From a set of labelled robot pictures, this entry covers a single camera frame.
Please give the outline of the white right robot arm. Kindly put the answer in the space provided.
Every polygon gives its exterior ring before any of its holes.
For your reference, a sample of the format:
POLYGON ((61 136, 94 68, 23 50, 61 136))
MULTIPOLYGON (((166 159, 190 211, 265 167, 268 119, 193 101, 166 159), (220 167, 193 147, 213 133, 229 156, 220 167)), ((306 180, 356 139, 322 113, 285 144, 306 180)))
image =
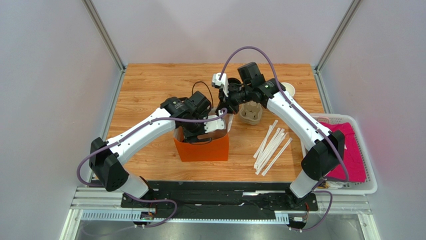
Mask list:
POLYGON ((218 109, 237 114, 253 101, 278 116, 299 137, 308 152, 302 170, 285 191, 292 201, 302 200, 337 166, 343 165, 345 135, 332 131, 309 115, 276 79, 266 80, 255 62, 238 69, 239 79, 215 73, 211 85, 219 90, 218 109))

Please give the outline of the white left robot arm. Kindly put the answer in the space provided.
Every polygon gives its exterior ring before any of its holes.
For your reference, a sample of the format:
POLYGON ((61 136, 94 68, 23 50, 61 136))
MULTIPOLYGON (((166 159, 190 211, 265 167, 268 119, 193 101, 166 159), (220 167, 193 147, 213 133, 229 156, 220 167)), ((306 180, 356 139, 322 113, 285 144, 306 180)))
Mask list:
POLYGON ((190 97, 170 97, 160 104, 152 114, 127 131, 102 140, 91 142, 88 165, 108 192, 120 190, 136 198, 143 197, 148 185, 128 172, 124 165, 142 148, 162 135, 182 128, 186 139, 195 142, 198 136, 224 130, 226 110, 210 115, 211 102, 199 91, 190 97))

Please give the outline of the orange paper bag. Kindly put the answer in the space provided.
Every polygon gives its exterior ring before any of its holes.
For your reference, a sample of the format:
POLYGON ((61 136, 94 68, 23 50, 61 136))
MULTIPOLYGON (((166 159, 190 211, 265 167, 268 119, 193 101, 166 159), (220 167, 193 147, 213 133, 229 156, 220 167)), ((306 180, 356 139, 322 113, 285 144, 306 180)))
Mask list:
POLYGON ((183 142, 182 127, 174 130, 173 141, 181 162, 226 162, 229 159, 229 131, 231 130, 234 117, 229 114, 222 119, 225 120, 226 130, 216 130, 199 136, 200 139, 211 137, 211 142, 186 143, 183 142))

